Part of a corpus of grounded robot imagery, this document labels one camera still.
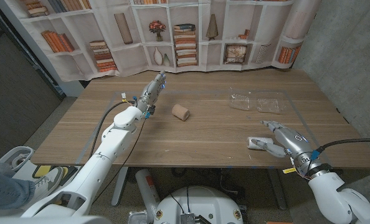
white robot body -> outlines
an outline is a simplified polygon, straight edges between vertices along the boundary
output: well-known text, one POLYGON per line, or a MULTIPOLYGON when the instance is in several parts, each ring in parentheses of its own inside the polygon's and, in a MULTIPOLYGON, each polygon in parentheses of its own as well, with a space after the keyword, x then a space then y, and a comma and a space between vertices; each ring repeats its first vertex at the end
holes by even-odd
POLYGON ((158 205, 154 224, 182 223, 180 222, 181 214, 183 214, 181 207, 184 209, 185 214, 194 214, 196 218, 201 215, 212 224, 243 224, 242 215, 237 204, 226 194, 211 187, 184 187, 173 192, 172 196, 168 195, 158 205))

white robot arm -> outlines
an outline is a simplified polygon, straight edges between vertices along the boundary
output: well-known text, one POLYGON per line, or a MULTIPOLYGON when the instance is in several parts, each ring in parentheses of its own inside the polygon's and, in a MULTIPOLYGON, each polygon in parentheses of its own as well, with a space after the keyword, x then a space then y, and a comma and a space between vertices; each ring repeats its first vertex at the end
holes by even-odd
POLYGON ((134 123, 141 121, 145 113, 153 114, 154 103, 164 88, 165 79, 164 71, 160 72, 145 87, 136 106, 130 106, 115 116, 113 124, 102 134, 101 145, 69 185, 33 204, 23 213, 22 217, 87 215, 111 165, 130 145, 131 137, 136 131, 134 123), (55 204, 61 199, 69 201, 67 206, 55 204))
POLYGON ((310 179, 315 200, 321 213, 333 223, 349 224, 353 214, 359 223, 370 224, 370 203, 364 196, 352 189, 337 191, 344 184, 340 177, 331 172, 329 164, 315 158, 310 143, 295 130, 276 121, 262 121, 274 134, 275 139, 284 147, 267 144, 253 139, 252 142, 276 157, 289 155, 296 162, 299 173, 310 179))

white shelf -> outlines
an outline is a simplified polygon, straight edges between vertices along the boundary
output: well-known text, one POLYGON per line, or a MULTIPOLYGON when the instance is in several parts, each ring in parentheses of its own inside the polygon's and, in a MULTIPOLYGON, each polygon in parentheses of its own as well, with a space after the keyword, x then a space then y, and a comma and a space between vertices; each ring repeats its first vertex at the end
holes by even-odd
MULTIPOLYGON (((288 68, 278 62, 282 47, 296 47, 304 37, 318 10, 320 0, 289 1, 232 1, 232 0, 167 0, 160 4, 134 4, 133 0, 89 0, 93 9, 52 13, 48 16, 28 18, 25 5, 18 0, 3 0, 30 33, 43 53, 50 59, 57 73, 65 81, 89 80, 103 75, 127 76, 145 70, 162 69, 167 72, 244 70, 273 65, 288 68), (305 21, 300 13, 307 13, 305 21), (115 20, 115 14, 124 13, 133 43, 125 44, 115 20), (209 40, 206 32, 211 14, 216 15, 218 36, 209 40), (161 33, 162 42, 149 31, 149 24, 159 20, 166 25, 161 33), (197 40, 197 66, 177 67, 174 48, 176 24, 195 24, 197 40), (239 34, 250 30, 247 39, 239 34), (51 30, 66 34, 74 46, 73 52, 53 53, 41 32, 51 30), (118 71, 98 73, 97 63, 89 42, 105 40, 118 71), (247 45, 243 64, 224 63, 227 44, 247 45), (262 63, 255 63, 262 45, 265 51, 262 63), (157 65, 153 59, 154 48, 167 54, 170 66, 157 65)), ((53 12, 48 0, 40 0, 53 12)))
POLYGON ((53 13, 53 14, 49 14, 48 16, 24 18, 24 19, 20 19, 20 21, 21 22, 35 22, 35 21, 43 21, 47 19, 51 20, 51 19, 58 19, 58 18, 67 17, 67 16, 76 16, 76 15, 90 14, 90 13, 93 13, 92 9, 76 10, 76 11, 70 11, 70 12, 53 13))
POLYGON ((290 68, 291 65, 292 63, 279 63, 276 60, 272 62, 272 66, 277 67, 277 68, 290 68))
POLYGON ((149 9, 149 8, 156 8, 156 7, 198 7, 199 3, 197 2, 178 2, 178 3, 163 3, 163 4, 132 4, 131 7, 138 8, 138 9, 149 9))
POLYGON ((73 52, 57 52, 57 53, 51 53, 51 54, 46 54, 47 56, 61 56, 61 55, 78 55, 82 54, 82 51, 80 49, 74 50, 73 52))
POLYGON ((174 44, 172 42, 167 42, 167 41, 151 41, 151 42, 145 42, 142 45, 145 46, 173 46, 174 44))
POLYGON ((285 42, 288 42, 289 44, 299 44, 299 43, 302 43, 304 41, 305 38, 301 38, 301 39, 292 39, 292 38, 289 38, 289 37, 285 37, 283 35, 281 35, 281 40, 285 41, 285 42))
POLYGON ((294 3, 294 0, 289 1, 229 1, 230 5, 255 5, 255 6, 288 6, 294 3))

red flowers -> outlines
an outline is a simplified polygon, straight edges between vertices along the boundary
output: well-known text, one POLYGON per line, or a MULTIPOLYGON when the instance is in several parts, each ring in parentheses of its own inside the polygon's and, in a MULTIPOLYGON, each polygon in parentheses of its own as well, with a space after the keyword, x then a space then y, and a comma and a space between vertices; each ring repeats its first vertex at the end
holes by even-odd
POLYGON ((164 32, 166 25, 162 24, 160 21, 153 21, 149 24, 149 30, 152 33, 164 32))

white shoe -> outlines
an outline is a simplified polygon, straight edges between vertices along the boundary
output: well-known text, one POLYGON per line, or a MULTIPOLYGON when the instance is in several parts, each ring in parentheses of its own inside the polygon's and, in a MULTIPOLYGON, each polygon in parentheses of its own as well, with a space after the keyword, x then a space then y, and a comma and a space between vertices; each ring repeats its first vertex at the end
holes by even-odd
POLYGON ((22 209, 27 210, 31 205, 35 204, 39 200, 48 196, 53 192, 59 185, 60 180, 62 180, 64 170, 61 167, 56 167, 49 171, 48 174, 40 177, 34 182, 36 189, 34 191, 34 196, 31 198, 30 202, 25 204, 22 209))

